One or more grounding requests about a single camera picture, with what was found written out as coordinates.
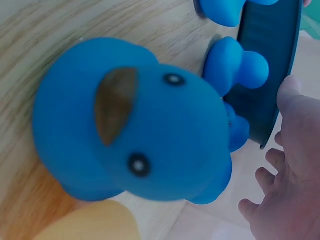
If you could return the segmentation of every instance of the wooden table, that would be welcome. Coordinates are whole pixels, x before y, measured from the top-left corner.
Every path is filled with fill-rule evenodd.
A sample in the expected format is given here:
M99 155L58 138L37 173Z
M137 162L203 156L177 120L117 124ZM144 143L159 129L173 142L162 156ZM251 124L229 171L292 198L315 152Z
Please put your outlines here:
M30 240L80 206L39 161L30 128L39 82L61 53L92 37L117 37L199 73L212 37L237 32L200 19L192 0L1 0L0 238ZM186 204L128 193L116 199L133 211L145 240L164 239Z

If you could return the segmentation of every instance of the brown beak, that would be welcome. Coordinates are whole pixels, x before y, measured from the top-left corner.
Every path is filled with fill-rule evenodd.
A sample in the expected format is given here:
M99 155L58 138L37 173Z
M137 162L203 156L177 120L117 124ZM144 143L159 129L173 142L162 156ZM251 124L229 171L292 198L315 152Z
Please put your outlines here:
M117 68L99 84L95 96L95 123L102 142L109 146L128 123L138 88L137 69Z

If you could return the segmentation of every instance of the duck head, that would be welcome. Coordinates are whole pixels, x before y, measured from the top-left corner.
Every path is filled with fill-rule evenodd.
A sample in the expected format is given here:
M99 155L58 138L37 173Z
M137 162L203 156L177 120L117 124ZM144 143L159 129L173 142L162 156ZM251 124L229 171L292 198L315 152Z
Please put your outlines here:
M195 198L230 161L223 101L178 67L112 70L97 88L94 112L97 158L120 188L142 198Z

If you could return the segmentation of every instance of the black eye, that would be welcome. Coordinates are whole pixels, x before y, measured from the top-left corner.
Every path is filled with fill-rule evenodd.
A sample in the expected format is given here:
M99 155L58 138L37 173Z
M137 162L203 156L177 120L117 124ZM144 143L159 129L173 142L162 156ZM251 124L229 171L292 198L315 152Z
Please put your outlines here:
M186 80L177 74L167 74L164 76L164 81L172 86L182 86L186 84Z
M148 176L150 173L150 163L148 158L140 153L133 153L129 157L128 167L137 177L143 178Z

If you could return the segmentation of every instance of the yellow toy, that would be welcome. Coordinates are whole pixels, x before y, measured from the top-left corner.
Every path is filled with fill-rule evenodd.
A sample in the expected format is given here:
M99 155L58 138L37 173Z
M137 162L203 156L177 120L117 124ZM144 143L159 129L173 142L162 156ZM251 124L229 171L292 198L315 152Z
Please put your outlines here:
M141 240L141 236L129 209L106 200L74 211L34 240Z

